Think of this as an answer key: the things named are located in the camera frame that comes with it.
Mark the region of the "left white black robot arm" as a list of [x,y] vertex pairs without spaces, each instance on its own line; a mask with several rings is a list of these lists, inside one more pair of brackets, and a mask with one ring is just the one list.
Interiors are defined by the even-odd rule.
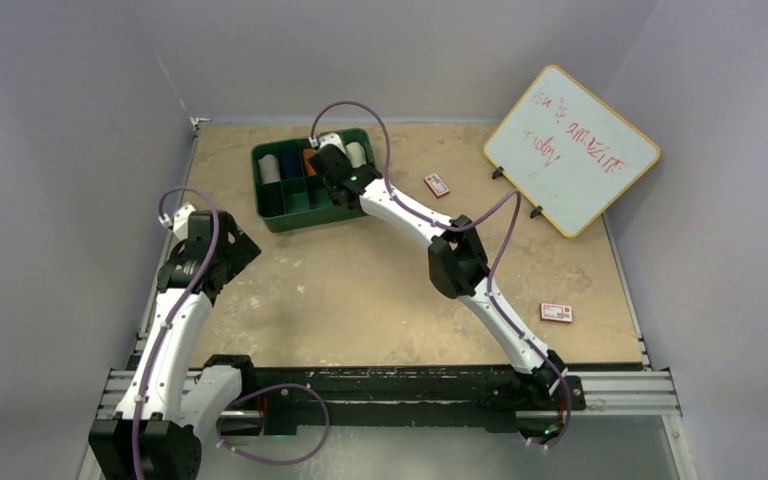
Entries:
[[260,248],[226,211],[185,204],[166,221],[179,242],[158,272],[145,349],[112,416],[94,420],[89,433],[107,479],[196,478],[204,448],[218,443],[223,409],[247,408],[258,395],[246,355],[215,355],[191,388],[185,383],[218,294]]

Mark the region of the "green divided storage tray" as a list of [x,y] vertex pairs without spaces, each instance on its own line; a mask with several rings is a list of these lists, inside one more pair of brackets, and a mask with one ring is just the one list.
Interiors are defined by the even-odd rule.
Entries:
[[255,209],[258,217],[272,233],[324,225],[362,217],[359,210],[335,205],[321,177],[307,176],[263,185],[257,161],[266,154],[278,160],[285,149],[312,148],[307,138],[298,137],[261,143],[251,150]]

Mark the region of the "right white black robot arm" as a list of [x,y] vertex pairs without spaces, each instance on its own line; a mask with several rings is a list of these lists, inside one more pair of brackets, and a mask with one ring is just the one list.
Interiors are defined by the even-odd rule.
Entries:
[[531,332],[496,283],[475,221],[448,217],[402,195],[374,167],[352,166],[335,144],[319,144],[310,163],[335,203],[380,219],[426,249],[431,283],[479,318],[520,378],[529,404],[544,407],[560,392],[572,394],[566,364]]

